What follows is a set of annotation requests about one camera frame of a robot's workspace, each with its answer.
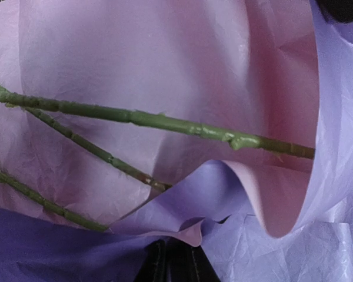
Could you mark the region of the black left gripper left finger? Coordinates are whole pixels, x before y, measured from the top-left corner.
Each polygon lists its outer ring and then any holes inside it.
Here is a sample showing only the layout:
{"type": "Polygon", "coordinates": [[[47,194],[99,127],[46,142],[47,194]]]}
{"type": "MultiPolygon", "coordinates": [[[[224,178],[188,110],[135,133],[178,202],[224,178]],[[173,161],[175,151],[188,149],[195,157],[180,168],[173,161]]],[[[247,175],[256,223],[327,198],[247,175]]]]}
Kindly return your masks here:
{"type": "Polygon", "coordinates": [[[171,278],[171,253],[173,241],[158,239],[146,246],[146,258],[134,282],[167,282],[171,278]]]}

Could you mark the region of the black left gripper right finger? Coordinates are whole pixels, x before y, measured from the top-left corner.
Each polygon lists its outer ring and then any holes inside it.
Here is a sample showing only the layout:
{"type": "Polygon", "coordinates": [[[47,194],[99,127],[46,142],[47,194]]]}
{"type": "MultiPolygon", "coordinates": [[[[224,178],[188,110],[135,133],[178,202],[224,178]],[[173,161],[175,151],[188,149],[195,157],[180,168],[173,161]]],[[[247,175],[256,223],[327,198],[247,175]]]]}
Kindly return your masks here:
{"type": "Polygon", "coordinates": [[[221,281],[201,246],[182,241],[172,246],[172,281],[221,281]]]}

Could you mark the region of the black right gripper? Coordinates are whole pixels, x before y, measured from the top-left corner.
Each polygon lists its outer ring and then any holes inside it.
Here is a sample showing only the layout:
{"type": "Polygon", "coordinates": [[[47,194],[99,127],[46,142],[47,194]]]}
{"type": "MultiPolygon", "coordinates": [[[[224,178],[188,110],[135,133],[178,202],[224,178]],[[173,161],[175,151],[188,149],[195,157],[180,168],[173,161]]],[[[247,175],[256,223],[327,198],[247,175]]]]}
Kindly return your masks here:
{"type": "Polygon", "coordinates": [[[353,0],[321,0],[319,7],[340,23],[353,22],[353,0]]]}

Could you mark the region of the purple and pink wrapping paper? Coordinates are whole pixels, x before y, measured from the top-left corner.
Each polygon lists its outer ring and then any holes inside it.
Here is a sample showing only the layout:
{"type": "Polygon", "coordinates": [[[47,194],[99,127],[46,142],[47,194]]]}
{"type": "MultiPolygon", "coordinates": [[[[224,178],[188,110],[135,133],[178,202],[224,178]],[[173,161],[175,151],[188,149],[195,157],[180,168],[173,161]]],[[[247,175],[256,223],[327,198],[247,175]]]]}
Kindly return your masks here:
{"type": "Polygon", "coordinates": [[[202,246],[205,281],[353,281],[353,23],[314,1],[3,1],[0,85],[313,147],[313,160],[55,113],[159,181],[126,176],[0,103],[0,281],[133,281],[157,239],[202,246]]]}

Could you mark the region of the pink fake flower stem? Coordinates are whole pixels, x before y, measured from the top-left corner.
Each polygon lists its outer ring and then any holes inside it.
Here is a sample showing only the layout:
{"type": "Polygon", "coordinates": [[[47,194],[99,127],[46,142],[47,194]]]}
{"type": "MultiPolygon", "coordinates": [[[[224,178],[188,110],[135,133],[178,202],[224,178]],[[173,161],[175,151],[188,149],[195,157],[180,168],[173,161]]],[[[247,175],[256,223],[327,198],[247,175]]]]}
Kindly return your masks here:
{"type": "Polygon", "coordinates": [[[119,123],[131,123],[142,127],[150,127],[190,136],[198,136],[203,139],[219,140],[228,143],[233,150],[248,147],[305,159],[313,159],[315,157],[314,148],[294,143],[287,143],[263,136],[236,132],[203,123],[171,118],[162,114],[156,115],[139,110],[126,110],[85,103],[69,102],[65,100],[26,96],[15,92],[10,92],[1,85],[0,102],[49,112],[61,112],[67,115],[81,116],[85,118],[109,120],[119,123]]]}
{"type": "Polygon", "coordinates": [[[5,173],[2,170],[0,170],[0,183],[5,183],[11,186],[15,191],[24,195],[29,200],[41,205],[45,210],[53,214],[56,214],[58,216],[61,216],[67,221],[70,221],[71,223],[78,225],[79,227],[83,227],[88,230],[93,230],[98,232],[105,232],[109,229],[109,227],[106,225],[99,224],[92,220],[88,220],[78,213],[70,211],[50,200],[47,200],[41,194],[36,192],[34,189],[17,181],[16,178],[12,177],[11,175],[5,173]]]}

